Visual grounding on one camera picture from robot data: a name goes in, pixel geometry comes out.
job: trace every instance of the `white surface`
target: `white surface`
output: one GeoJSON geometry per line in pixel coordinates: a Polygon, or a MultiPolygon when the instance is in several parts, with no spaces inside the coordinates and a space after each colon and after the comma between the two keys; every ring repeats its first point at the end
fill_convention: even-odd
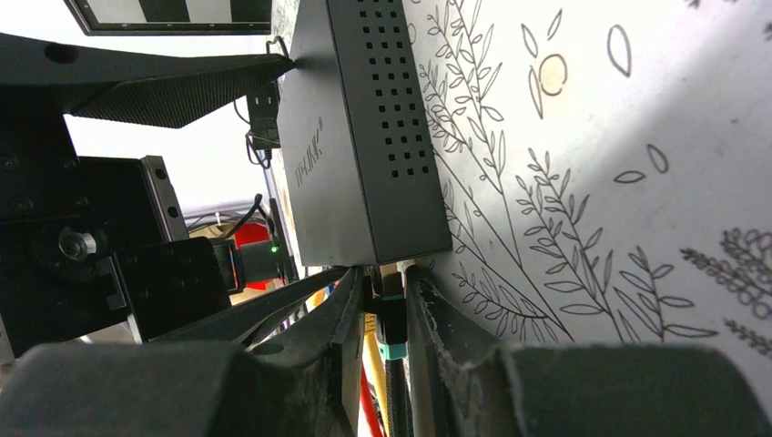
{"type": "MultiPolygon", "coordinates": [[[[14,2],[0,15],[0,32],[63,44],[167,56],[218,56],[263,53],[265,36],[84,36],[65,2],[14,2]]],[[[240,102],[242,114],[247,107],[240,102]]],[[[181,129],[144,127],[67,117],[77,153],[85,156],[164,157],[183,212],[217,204],[251,202],[265,193],[258,166],[247,160],[244,133],[249,126],[232,106],[181,129]]]]}
{"type": "MultiPolygon", "coordinates": [[[[286,37],[298,0],[277,3],[282,14],[277,30],[286,37]]],[[[422,67],[436,67],[437,72],[433,84],[426,75],[421,84],[429,117],[442,123],[432,131],[433,145],[455,251],[427,261],[445,295],[486,329],[526,344],[554,341],[549,330],[560,342],[631,342],[633,332],[645,342],[701,342],[735,363],[769,415],[772,40],[764,31],[772,38],[772,3],[403,4],[417,72],[422,67]],[[631,48],[630,65],[622,29],[631,48]],[[470,45],[470,40],[477,42],[470,45]],[[452,50],[448,57],[446,45],[452,50]],[[567,75],[555,55],[565,61],[567,75]],[[458,71],[465,79],[454,84],[458,71]],[[490,92],[482,100],[470,99],[470,94],[483,93],[494,72],[498,76],[490,92]],[[475,132],[472,123],[481,128],[475,132]],[[443,130],[458,139],[445,142],[443,130]],[[518,178],[539,197],[539,175],[528,167],[533,164],[529,148],[542,167],[550,153],[556,189],[571,169],[561,202],[566,208],[569,195],[575,195],[579,209],[591,194],[575,230],[586,246],[603,229],[599,239],[592,239],[594,247],[584,250],[589,261],[599,257],[594,269],[585,272],[586,263],[580,261],[576,273],[572,271],[576,244],[563,232],[573,232],[573,227],[560,210],[546,210],[557,206],[547,199],[555,197],[549,184],[542,187],[547,203],[541,214],[528,210],[528,195],[518,178]],[[628,171],[645,178],[615,182],[635,178],[628,171]],[[536,228],[538,235],[529,231],[550,220],[563,222],[556,237],[560,250],[543,230],[536,228]],[[741,229],[741,239],[754,238],[750,244],[741,242],[750,249],[743,256],[721,245],[723,232],[731,236],[734,228],[741,229]],[[645,308],[652,294],[639,296],[642,288],[651,289],[652,277],[635,265],[636,247],[657,272],[656,294],[679,298],[660,301],[661,319],[645,308]],[[753,285],[742,289],[747,279],[727,285],[726,275],[716,277],[716,268],[699,269],[684,260],[684,249],[726,261],[722,269],[731,266],[753,285]],[[585,287],[595,278],[605,282],[611,250],[605,293],[597,286],[585,287]],[[752,259],[748,253],[759,262],[742,269],[740,264],[752,259]],[[546,274],[566,261],[571,264],[546,274]],[[756,299],[749,303],[744,290],[756,299]],[[625,304],[623,296],[631,296],[633,303],[625,304]],[[736,323],[734,330],[728,320],[736,323]]]]}

